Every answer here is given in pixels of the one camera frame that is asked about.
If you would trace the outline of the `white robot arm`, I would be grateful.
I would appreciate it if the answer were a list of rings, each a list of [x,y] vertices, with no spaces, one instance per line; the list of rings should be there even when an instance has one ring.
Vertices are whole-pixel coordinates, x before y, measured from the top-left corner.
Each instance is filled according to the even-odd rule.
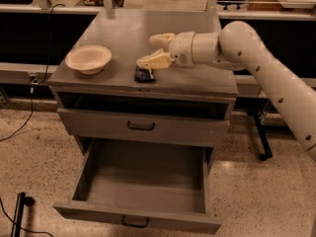
[[[159,34],[149,41],[158,49],[136,61],[142,69],[207,64],[249,71],[303,149],[316,161],[316,91],[277,60],[250,25],[234,21],[217,33]]]

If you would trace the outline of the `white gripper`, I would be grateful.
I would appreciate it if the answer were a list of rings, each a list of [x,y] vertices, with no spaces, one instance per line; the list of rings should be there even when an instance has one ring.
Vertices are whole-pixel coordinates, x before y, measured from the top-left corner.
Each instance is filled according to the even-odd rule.
[[[173,33],[158,34],[151,36],[149,42],[157,47],[157,51],[136,60],[136,65],[142,69],[166,69],[173,62],[181,67],[194,65],[192,45],[195,33],[185,32],[174,35]]]

